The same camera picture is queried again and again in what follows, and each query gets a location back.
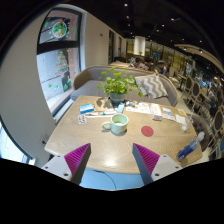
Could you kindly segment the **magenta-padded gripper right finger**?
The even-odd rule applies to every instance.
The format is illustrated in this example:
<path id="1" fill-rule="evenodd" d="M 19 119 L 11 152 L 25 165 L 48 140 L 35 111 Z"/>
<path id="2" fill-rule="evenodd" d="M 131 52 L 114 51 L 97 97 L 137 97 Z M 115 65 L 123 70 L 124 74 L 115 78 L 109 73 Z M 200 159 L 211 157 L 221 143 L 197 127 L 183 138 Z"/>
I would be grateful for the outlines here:
<path id="1" fill-rule="evenodd" d="M 182 167 L 167 154 L 158 155 L 136 143 L 133 144 L 132 153 L 145 185 L 182 169 Z"/>

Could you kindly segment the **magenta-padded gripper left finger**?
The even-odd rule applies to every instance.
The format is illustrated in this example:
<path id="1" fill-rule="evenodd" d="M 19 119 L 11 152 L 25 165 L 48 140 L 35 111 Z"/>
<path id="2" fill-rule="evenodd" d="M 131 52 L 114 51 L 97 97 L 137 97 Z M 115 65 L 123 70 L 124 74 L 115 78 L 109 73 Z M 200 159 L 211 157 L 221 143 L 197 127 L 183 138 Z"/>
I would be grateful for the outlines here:
<path id="1" fill-rule="evenodd" d="M 42 169 L 79 185 L 90 154 L 91 144 L 87 143 L 66 155 L 54 156 Z"/>

